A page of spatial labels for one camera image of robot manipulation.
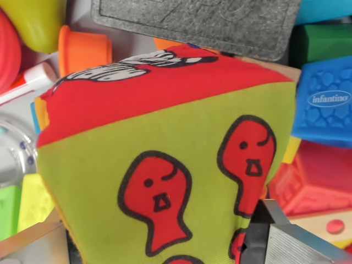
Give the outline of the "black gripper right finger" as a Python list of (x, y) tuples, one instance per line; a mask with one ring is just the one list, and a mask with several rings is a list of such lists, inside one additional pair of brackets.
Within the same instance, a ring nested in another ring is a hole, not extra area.
[(289, 222), (274, 200), (260, 200), (248, 226), (241, 263), (351, 263), (351, 254)]

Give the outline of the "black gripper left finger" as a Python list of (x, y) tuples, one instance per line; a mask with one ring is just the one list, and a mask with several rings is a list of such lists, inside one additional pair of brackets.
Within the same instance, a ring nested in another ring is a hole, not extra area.
[(42, 222), (1, 241), (1, 263), (81, 263), (61, 222)]

